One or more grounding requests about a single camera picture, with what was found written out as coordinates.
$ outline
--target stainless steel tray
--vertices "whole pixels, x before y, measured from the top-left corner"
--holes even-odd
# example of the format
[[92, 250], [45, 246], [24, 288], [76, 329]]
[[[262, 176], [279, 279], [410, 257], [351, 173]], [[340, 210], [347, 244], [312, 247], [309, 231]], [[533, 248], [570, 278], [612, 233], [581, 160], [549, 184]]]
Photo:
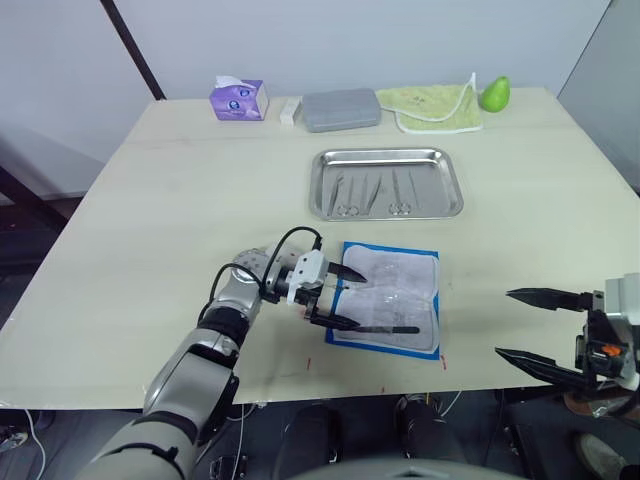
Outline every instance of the stainless steel tray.
[[327, 150], [313, 161], [310, 205], [329, 221], [453, 217], [463, 206], [451, 159], [436, 148]]

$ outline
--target blue border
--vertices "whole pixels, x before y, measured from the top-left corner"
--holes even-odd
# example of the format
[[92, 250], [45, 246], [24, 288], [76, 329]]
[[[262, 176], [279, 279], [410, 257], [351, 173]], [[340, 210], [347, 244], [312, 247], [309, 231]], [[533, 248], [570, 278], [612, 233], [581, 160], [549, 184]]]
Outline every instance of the blue border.
[[[344, 259], [344, 253], [348, 248], [353, 247], [354, 245], [360, 245], [362, 247], [368, 248], [370, 250], [382, 250], [385, 252], [401, 252], [401, 253], [413, 253], [416, 255], [429, 255], [432, 257], [440, 258], [438, 252], [431, 250], [413, 250], [409, 248], [396, 248], [396, 247], [384, 247], [381, 245], [371, 245], [368, 243], [360, 243], [360, 242], [344, 242], [342, 248], [342, 258]], [[338, 287], [342, 286], [342, 279], [338, 278]], [[342, 289], [336, 288], [336, 293], [333, 296], [333, 303], [331, 304], [331, 313], [334, 313], [336, 307], [338, 306], [338, 298], [340, 297], [340, 293]], [[436, 312], [436, 322], [440, 325], [440, 314], [439, 314], [439, 300], [440, 292], [436, 292], [436, 296], [433, 298], [433, 308]], [[440, 344], [438, 343], [437, 348], [433, 353], [420, 353], [420, 352], [410, 352], [406, 350], [401, 350], [393, 347], [381, 347], [378, 345], [367, 345], [358, 342], [350, 342], [345, 340], [336, 340], [333, 336], [333, 330], [327, 328], [327, 333], [325, 335], [325, 342], [330, 343], [332, 345], [339, 345], [342, 347], [353, 347], [353, 348], [361, 348], [363, 350], [371, 350], [374, 352], [384, 352], [384, 353], [393, 353], [396, 355], [404, 355], [406, 357], [415, 357], [422, 358], [424, 360], [439, 360], [440, 359]]]

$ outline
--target white eraser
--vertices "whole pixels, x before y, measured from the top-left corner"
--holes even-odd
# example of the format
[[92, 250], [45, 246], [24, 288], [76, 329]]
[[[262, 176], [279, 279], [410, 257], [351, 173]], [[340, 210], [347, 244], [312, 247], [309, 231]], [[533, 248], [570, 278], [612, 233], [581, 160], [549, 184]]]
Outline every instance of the white eraser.
[[289, 97], [280, 112], [280, 123], [293, 126], [296, 112], [300, 108], [302, 97]]

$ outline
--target white wall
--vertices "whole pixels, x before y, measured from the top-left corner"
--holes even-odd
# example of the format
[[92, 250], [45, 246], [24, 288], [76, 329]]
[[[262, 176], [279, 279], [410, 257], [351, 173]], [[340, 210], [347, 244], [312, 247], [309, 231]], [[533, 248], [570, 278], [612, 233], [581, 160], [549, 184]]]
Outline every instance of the white wall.
[[100, 2], [3, 0], [0, 59], [0, 164], [85, 192], [152, 100]]
[[638, 0], [613, 0], [558, 98], [640, 191]]
[[558, 93], [608, 0], [119, 0], [168, 97], [216, 74], [271, 94], [442, 82]]
[[[272, 95], [368, 85], [559, 92], [607, 0], [116, 0], [169, 98], [216, 74]], [[41, 195], [85, 191], [152, 97], [98, 0], [4, 0], [0, 162]]]

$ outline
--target white table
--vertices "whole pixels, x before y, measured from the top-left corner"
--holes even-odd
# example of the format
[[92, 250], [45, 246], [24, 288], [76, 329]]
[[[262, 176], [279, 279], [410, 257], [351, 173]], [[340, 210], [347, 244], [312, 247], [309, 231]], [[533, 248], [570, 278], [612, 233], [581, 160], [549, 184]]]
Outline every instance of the white table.
[[[442, 362], [331, 346], [298, 308], [264, 304], [242, 348], [236, 402], [538, 385], [497, 354], [571, 366], [584, 315], [528, 307], [506, 290], [602, 288], [640, 268], [640, 201], [544, 89], [515, 89], [485, 129], [410, 136], [309, 134], [218, 122], [206, 100], [153, 103], [109, 161], [0, 332], [0, 401], [136, 408], [195, 325], [217, 269], [305, 224], [325, 252], [356, 240], [438, 250]], [[308, 208], [312, 158], [328, 148], [435, 146], [464, 197], [455, 218], [327, 223]]]

